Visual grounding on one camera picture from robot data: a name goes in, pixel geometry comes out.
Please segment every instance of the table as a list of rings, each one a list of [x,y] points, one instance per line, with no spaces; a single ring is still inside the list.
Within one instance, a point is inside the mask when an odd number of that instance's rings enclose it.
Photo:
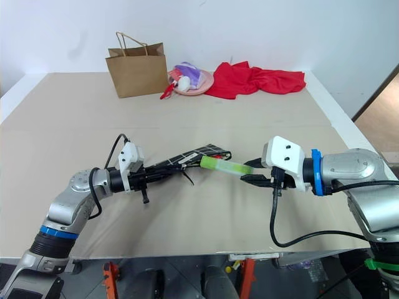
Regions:
[[[307,154],[311,148],[323,154],[342,152],[348,146],[371,148],[347,116],[341,119],[345,114],[311,73],[307,73],[307,90],[299,93],[257,92],[237,100],[205,95],[119,99],[108,73],[48,74],[38,81],[0,126],[3,258],[18,258],[30,247],[50,203],[69,178],[81,169],[103,166],[119,133],[143,147],[145,164],[208,143],[232,151],[232,161],[242,163],[260,157],[263,144],[274,135],[300,144]],[[269,235],[270,190],[206,169],[191,169],[189,175],[195,186],[182,176],[149,185],[148,206],[142,204],[139,192],[104,199],[103,214],[89,221],[71,256],[98,259],[368,247],[358,239],[328,235],[280,249]],[[284,191],[276,221],[281,242],[324,229],[360,233],[344,194],[315,197],[311,192]]]

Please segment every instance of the floor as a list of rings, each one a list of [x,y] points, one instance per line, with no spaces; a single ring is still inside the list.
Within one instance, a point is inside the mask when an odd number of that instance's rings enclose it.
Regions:
[[[84,260],[82,271],[78,275],[63,273],[65,284],[61,298],[106,298],[102,285],[102,265],[109,260]],[[163,269],[165,272],[165,299],[197,299],[201,295],[200,275],[207,265],[225,267],[231,265],[226,255],[206,255],[190,257],[158,257],[142,259],[111,260],[119,264],[121,280],[118,282],[119,298],[129,298],[126,289],[135,275],[149,268]],[[305,269],[277,269],[271,260],[257,261],[256,281],[252,283],[250,299],[253,298],[315,298],[321,290],[345,275],[339,260],[333,257],[322,259],[329,278],[324,282],[312,282],[309,271]],[[5,270],[0,267],[0,282],[5,279]],[[235,281],[237,272],[229,274]],[[360,298],[350,282],[345,282],[324,296],[325,299]]]
[[[399,74],[355,124],[390,164],[399,164]]]

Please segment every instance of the paper bag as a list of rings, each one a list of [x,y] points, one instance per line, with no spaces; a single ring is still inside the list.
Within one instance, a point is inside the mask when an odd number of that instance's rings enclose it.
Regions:
[[[117,32],[120,49],[108,49],[108,69],[118,97],[149,95],[164,92],[168,84],[163,43],[147,45],[122,32]],[[125,37],[141,47],[126,48]]]

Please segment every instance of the black cable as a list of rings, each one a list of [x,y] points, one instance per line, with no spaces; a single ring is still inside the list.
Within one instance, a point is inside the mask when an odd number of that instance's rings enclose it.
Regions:
[[[379,186],[379,185],[399,185],[399,181],[369,181],[369,182],[355,183],[355,184],[349,184],[349,185],[344,185],[344,186],[341,186],[338,188],[334,188],[332,190],[332,192],[336,193],[336,192],[353,189],[353,188],[367,187],[367,186]]]
[[[94,172],[97,171],[97,170],[100,170],[100,168],[94,167],[94,168],[91,170],[90,174],[89,174],[89,187],[90,187],[90,193],[91,193],[92,198],[93,198],[93,200],[94,200],[94,202],[95,202],[95,204],[96,204],[96,206],[97,206],[98,211],[97,211],[96,215],[90,216],[90,217],[89,217],[89,220],[90,220],[90,219],[93,219],[93,218],[96,218],[96,217],[99,216],[99,215],[101,214],[101,212],[102,212],[102,208],[101,208],[99,199],[97,198],[97,195],[96,195],[96,193],[95,193],[95,191],[94,191],[94,187],[93,187],[93,175],[94,175]]]
[[[276,214],[277,214],[277,198],[278,198],[278,194],[279,194],[279,189],[278,188],[274,188],[273,190],[273,203],[272,203],[272,214],[270,216],[270,235],[272,237],[273,242],[279,246],[279,247],[289,247],[292,246],[300,241],[306,240],[308,238],[311,237],[315,237],[317,235],[347,235],[349,237],[355,237],[358,238],[360,240],[364,240],[366,241],[366,238],[362,235],[359,234],[354,234],[353,232],[344,232],[341,230],[321,230],[318,232],[313,232],[311,234],[307,234],[307,235],[303,235],[302,237],[296,238],[295,240],[292,240],[290,242],[287,243],[280,243],[279,241],[277,241],[276,239],[276,235],[274,234],[274,223],[276,220]]]
[[[113,143],[111,152],[110,152],[110,154],[108,155],[108,159],[107,159],[107,162],[105,163],[104,169],[105,169],[105,168],[108,168],[108,164],[110,164],[110,160],[111,160],[111,158],[112,158],[113,151],[115,151],[115,148],[117,147],[118,141],[119,141],[119,139],[120,139],[121,137],[123,137],[123,138],[125,139],[125,140],[124,140],[125,143],[129,141],[129,139],[126,137],[125,134],[123,134],[123,133],[122,133],[122,134],[119,134],[119,136],[117,137],[117,139],[116,139],[115,142]]]
[[[331,287],[329,287],[328,289],[326,289],[326,291],[324,291],[323,293],[321,293],[316,299],[320,299],[322,298],[325,294],[327,294],[329,291],[331,291],[333,288],[335,288],[337,285],[339,285],[340,283],[346,281],[346,279],[349,279],[351,277],[353,277],[359,270],[364,268],[364,264],[361,264],[359,267],[353,269],[351,272],[349,272],[348,274],[346,274],[344,277],[342,277],[340,280],[338,280],[337,282],[335,282]]]

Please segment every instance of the green zip tie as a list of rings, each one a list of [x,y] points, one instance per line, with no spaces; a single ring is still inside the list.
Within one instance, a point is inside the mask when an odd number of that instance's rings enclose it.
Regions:
[[[381,263],[381,262],[376,262],[374,259],[369,258],[364,261],[364,264],[366,267],[370,270],[376,270],[376,269],[384,269],[384,270],[392,270],[392,271],[399,271],[399,265],[396,265],[394,263]]]

